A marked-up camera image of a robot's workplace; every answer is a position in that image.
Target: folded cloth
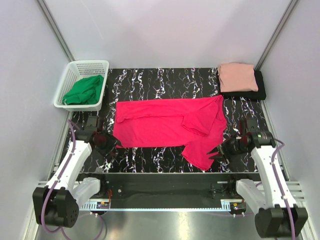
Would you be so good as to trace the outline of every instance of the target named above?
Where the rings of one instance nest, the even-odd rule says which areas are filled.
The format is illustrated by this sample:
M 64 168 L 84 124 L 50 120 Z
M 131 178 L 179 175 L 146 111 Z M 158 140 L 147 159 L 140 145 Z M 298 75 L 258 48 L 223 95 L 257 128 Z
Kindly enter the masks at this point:
M 113 135 L 124 148 L 176 147 L 192 165 L 208 170 L 207 153 L 223 142 L 223 97 L 116 103 Z
M 97 104 L 100 99 L 104 77 L 101 75 L 82 78 L 62 98 L 65 105 L 91 105 Z
M 222 92 L 221 94 L 226 97 L 243 97 L 250 100 L 265 100 L 267 97 L 264 78 L 261 71 L 254 71 L 254 77 L 258 86 L 258 91 L 232 91 Z
M 253 65 L 243 63 L 220 64 L 218 74 L 221 93 L 258 91 Z

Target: pink folded cloth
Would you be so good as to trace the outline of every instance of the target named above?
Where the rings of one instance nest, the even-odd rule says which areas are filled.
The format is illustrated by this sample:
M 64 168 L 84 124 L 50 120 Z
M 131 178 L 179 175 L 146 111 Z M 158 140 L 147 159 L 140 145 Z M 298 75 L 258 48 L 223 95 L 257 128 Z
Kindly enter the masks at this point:
M 258 91 L 254 66 L 251 64 L 220 64 L 218 74 L 222 93 Z
M 124 148 L 185 145 L 182 155 L 208 170 L 209 151 L 223 142 L 224 98 L 157 99 L 116 103 L 113 135 Z

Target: black folded cloth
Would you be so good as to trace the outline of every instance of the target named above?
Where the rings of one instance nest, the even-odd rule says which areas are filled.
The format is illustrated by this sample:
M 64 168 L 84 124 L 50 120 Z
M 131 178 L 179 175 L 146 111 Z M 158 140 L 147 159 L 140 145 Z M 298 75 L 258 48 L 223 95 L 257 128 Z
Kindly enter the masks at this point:
M 226 97 L 243 97 L 251 100 L 265 100 L 267 94 L 264 84 L 264 78 L 262 77 L 261 71 L 254 70 L 254 77 L 258 86 L 258 91 L 230 91 L 221 92 L 221 94 Z

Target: metal pole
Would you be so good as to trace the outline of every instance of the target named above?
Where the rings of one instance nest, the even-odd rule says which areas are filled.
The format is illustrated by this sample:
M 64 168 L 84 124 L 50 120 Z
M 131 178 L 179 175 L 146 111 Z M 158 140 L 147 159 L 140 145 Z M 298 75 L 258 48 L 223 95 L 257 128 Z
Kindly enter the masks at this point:
M 297 4 L 299 3 L 300 0 L 291 0 L 290 3 L 288 4 L 288 7 L 284 11 L 284 14 L 282 15 L 278 25 L 276 26 L 268 44 L 266 45 L 258 63 L 255 66 L 255 70 L 261 70 L 262 65 L 264 64 L 270 50 L 272 49 L 274 43 L 278 39 L 282 29 L 284 28 L 285 24 L 287 23 L 289 17 L 293 13 L 294 9 L 296 8 Z
M 45 16 L 45 19 L 47 20 L 48 24 L 50 25 L 51 29 L 53 30 L 53 33 L 56 37 L 56 39 L 58 40 L 64 54 L 66 55 L 66 57 L 68 58 L 69 62 L 72 62 L 75 60 L 74 56 L 72 55 L 64 37 L 62 36 L 47 4 L 45 3 L 45 0 L 36 0 L 37 3 L 39 4 L 39 7 L 42 11 L 42 13 Z

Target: green cloth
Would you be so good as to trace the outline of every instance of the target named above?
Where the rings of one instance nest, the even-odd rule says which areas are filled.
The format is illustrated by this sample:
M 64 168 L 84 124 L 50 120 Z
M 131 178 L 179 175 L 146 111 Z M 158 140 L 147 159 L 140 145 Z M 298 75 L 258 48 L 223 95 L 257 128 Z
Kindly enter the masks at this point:
M 66 105 L 97 104 L 103 83 L 104 77 L 101 75 L 82 78 L 63 96 L 62 103 Z

